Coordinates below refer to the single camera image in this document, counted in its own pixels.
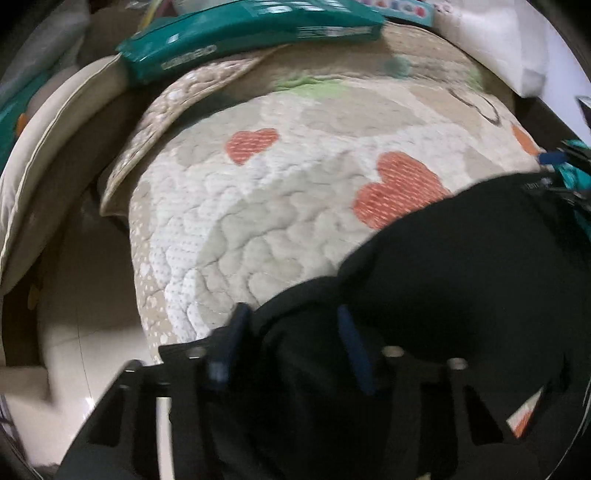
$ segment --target quilted blanket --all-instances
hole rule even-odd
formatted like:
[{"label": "quilted blanket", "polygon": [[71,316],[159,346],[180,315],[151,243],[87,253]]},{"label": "quilted blanket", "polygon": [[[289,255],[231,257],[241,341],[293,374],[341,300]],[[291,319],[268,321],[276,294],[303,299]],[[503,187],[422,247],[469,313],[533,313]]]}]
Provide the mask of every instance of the quilted blanket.
[{"label": "quilted blanket", "polygon": [[300,45],[189,72],[154,102],[109,178],[127,215],[152,354],[333,274],[403,215],[537,168],[537,146],[482,69],[428,32]]}]

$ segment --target orange fabric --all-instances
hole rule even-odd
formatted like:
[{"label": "orange fabric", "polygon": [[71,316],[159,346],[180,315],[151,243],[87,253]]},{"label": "orange fabric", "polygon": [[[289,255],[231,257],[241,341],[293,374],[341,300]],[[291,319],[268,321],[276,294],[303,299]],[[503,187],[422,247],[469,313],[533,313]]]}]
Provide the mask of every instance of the orange fabric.
[{"label": "orange fabric", "polygon": [[517,438],[520,438],[523,435],[525,427],[527,427],[527,424],[530,422],[530,418],[531,418],[532,413],[533,412],[531,410],[528,411],[523,416],[523,418],[519,421],[519,423],[517,424],[517,428],[515,428],[515,430],[513,432]]},{"label": "orange fabric", "polygon": [[237,132],[226,143],[226,152],[235,164],[243,165],[253,155],[265,151],[278,139],[279,133],[274,128],[263,128],[256,132]]},{"label": "orange fabric", "polygon": [[25,127],[29,123],[29,119],[24,113],[21,113],[21,116],[18,117],[17,126],[15,128],[15,132],[17,134],[17,138],[21,136],[22,131],[25,130]]},{"label": "orange fabric", "polygon": [[538,155],[540,153],[540,149],[535,146],[535,143],[533,143],[527,133],[515,124],[513,124],[511,128],[513,129],[513,135],[526,153],[529,153],[530,155]]},{"label": "orange fabric", "polygon": [[437,175],[406,153],[381,154],[378,172],[383,183],[361,187],[353,204],[357,218],[374,230],[450,194]]}]

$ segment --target white pillowcase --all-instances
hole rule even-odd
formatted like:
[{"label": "white pillowcase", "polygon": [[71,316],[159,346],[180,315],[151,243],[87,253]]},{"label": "white pillowcase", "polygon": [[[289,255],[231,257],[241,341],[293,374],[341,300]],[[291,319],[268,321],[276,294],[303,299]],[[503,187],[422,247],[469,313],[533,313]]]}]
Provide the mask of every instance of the white pillowcase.
[{"label": "white pillowcase", "polygon": [[548,66],[546,20],[527,0],[427,0],[434,28],[522,97],[541,94]]}]

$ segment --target black fabric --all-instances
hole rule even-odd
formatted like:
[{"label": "black fabric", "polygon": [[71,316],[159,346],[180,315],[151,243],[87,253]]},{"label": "black fabric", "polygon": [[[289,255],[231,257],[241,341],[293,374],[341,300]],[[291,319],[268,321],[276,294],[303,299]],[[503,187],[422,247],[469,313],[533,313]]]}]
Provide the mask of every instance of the black fabric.
[{"label": "black fabric", "polygon": [[[261,478],[546,478],[584,413],[591,275],[589,240],[570,208],[523,188],[539,179],[490,180],[408,215],[354,252],[336,278],[257,310],[239,380],[224,397],[234,433],[213,422],[215,438],[226,439],[220,458],[232,457],[229,444],[244,451],[231,440],[240,438],[264,466]],[[361,394],[339,338],[342,304],[372,362],[373,396]],[[403,394],[403,377],[380,356],[384,345],[441,372],[449,358],[467,359],[466,432],[446,375],[431,373]],[[541,387],[524,437],[507,443],[504,421]],[[479,452],[468,460],[458,453],[466,435]],[[409,460],[392,463],[394,451]],[[252,468],[244,478],[256,478]]]}]

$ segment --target tiled floor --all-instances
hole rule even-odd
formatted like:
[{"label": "tiled floor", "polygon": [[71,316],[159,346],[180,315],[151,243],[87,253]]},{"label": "tiled floor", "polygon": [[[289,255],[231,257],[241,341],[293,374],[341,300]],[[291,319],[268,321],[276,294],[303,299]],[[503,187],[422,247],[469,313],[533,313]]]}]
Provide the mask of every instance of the tiled floor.
[{"label": "tiled floor", "polygon": [[51,398],[8,398],[33,465],[61,462],[126,361],[151,362],[135,306],[125,234],[100,218],[86,198],[71,216],[57,254],[38,305]]}]

